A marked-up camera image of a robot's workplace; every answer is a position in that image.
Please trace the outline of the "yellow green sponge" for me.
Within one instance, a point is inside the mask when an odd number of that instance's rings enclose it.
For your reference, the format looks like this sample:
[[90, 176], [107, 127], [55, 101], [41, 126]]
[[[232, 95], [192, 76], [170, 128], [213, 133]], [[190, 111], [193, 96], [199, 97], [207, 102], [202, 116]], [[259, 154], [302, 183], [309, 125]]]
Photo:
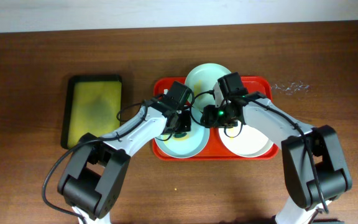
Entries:
[[181, 139], [181, 138], [187, 138], [188, 137], [188, 133], [175, 133], [173, 135], [174, 138], [178, 138], [178, 139]]

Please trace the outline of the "light blue plate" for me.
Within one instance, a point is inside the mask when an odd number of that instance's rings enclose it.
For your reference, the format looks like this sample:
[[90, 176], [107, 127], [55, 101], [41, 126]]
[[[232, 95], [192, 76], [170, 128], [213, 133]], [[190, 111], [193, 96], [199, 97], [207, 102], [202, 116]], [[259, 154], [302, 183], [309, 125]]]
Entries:
[[184, 132], [177, 129], [177, 133], [188, 133], [187, 138], [174, 138], [174, 134], [170, 139], [168, 139], [170, 134], [162, 134], [155, 138], [155, 143], [164, 154], [177, 159], [187, 159], [200, 153], [207, 145], [210, 135], [208, 128], [197, 124], [191, 118], [189, 110], [186, 110], [184, 115], [183, 124], [190, 130]]

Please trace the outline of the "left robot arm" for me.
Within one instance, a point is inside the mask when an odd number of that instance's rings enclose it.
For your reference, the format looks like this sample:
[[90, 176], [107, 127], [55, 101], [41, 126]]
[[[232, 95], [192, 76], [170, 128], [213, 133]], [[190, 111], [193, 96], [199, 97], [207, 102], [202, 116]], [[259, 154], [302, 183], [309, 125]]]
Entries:
[[80, 223], [107, 223], [126, 176], [131, 157], [150, 140], [174, 133], [181, 125], [185, 96], [158, 96], [141, 104], [139, 112], [111, 133], [90, 133], [66, 152], [65, 170], [57, 190]]

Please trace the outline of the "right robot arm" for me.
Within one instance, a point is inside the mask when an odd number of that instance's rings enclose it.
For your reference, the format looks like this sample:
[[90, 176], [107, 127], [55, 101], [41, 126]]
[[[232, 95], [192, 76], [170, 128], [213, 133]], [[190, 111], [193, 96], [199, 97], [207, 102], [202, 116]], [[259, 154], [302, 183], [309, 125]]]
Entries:
[[274, 223], [313, 223], [317, 214], [328, 213], [328, 205], [352, 188], [336, 131], [298, 121], [259, 92], [227, 94], [219, 103], [204, 107], [201, 122], [222, 128], [246, 124], [281, 149], [289, 198]]

